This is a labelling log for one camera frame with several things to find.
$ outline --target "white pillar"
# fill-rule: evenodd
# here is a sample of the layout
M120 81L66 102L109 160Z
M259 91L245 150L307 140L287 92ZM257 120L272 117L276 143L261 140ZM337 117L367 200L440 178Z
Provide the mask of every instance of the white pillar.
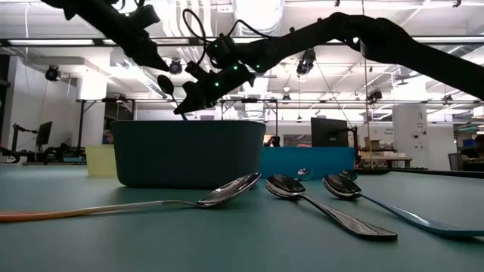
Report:
M429 168L429 139L425 104L393 107L393 137L399 153L412 157L411 167Z
M106 97L106 91L107 79L100 74L91 73L84 75L77 81L77 99L103 99ZM90 106L90 102L85 104L85 109L88 110L84 114L84 121L82 123L82 147L85 147L86 145L102 144L103 140L105 104L96 102L91 107ZM74 144L77 144L78 135L79 131L77 131L73 137Z

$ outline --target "blue handle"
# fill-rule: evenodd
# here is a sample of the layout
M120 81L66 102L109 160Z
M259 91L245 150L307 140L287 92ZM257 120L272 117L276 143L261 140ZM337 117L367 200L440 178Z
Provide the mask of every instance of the blue handle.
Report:
M435 233L442 236L449 236L449 237L475 237L475 236L484 236L484 230L463 230L458 227L454 227L451 225L444 224L442 222L433 221L430 219L422 218L416 214L411 212L407 212L403 209L400 209L395 206L387 205L376 201L368 196L365 196L359 193L360 196L364 197L372 201L373 203L377 204L378 206L384 208L385 210L393 213L403 221L415 226L419 227L422 230L429 231L431 233Z

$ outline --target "chair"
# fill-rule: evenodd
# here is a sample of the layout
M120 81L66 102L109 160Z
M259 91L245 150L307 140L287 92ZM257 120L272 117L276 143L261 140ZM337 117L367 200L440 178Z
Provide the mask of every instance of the chair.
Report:
M460 153L450 153L448 155L448 163L451 166L451 171L463 171L464 166Z

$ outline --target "computer monitor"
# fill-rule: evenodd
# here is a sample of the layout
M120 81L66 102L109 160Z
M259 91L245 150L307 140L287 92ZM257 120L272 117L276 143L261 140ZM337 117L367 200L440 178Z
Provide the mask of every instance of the computer monitor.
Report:
M42 147L48 144L48 139L51 137L52 122L46 122L41 124L39 130L37 131L37 147Z
M348 125L346 121L311 118L313 147L348 147Z

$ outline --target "teal box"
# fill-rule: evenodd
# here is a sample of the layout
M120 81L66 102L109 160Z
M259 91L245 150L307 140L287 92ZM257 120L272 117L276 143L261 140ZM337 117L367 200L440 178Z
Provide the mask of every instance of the teal box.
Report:
M313 178L323 178L354 167L355 149L352 147L264 147L262 151L263 178L273 174L296 178L303 168L310 169Z

